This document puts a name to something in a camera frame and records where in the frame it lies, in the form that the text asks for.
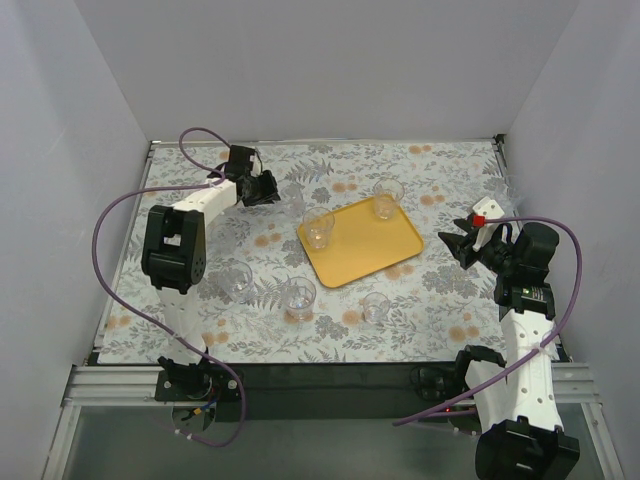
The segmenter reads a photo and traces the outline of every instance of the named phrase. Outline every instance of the floral pattern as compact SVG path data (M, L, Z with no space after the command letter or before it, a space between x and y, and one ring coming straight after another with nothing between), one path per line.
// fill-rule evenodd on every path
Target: floral pattern
M212 146L189 152L207 165L228 155ZM271 144L260 152L280 191L299 186L307 208L340 208L372 195L380 178L397 178L406 190L402 207L426 246L417 257L328 289L296 236L300 215L292 214L286 198L227 210L208 227L207 272L197 286L201 330L214 356L238 363L435 361L453 360L467 343L504 352L493 275L482 266L463 271L437 237L438 231L455 231L453 219L466 216L503 181L489 142ZM205 177L177 148L161 146L146 184L197 184ZM146 218L153 205L171 205L188 194L143 196L118 279L119 295L159 319L160 301L140 267ZM256 295L244 305L216 282L216 272L232 258L253 269ZM313 279L317 288L314 315L299 322L285 315L280 302L283 285L294 276ZM391 309L384 322L371 325L362 321L361 302L374 291L390 299ZM155 363L166 353L167 336L118 305L105 329L99 363Z

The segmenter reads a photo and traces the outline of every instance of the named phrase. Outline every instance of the tray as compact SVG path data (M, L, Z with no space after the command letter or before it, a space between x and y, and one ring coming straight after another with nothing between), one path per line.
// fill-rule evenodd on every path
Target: tray
M334 210L336 223L327 248L312 248L304 226L298 227L298 238L325 287L341 287L424 249L424 240L402 207L391 219L382 220L374 213L373 202L371 197Z

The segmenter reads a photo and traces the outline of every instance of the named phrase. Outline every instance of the gray wall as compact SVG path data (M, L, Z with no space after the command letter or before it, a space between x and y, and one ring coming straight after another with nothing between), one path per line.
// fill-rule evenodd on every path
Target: gray wall
M478 138L578 0L76 0L148 138Z
M147 148L72 0L0 2L0 477L39 478L105 302L89 244ZM130 208L105 229L109 275Z
M508 134L507 162L526 213L575 228L584 281L563 338L590 363L628 478L638 478L640 321L640 3L582 0ZM562 307L570 242L553 263Z

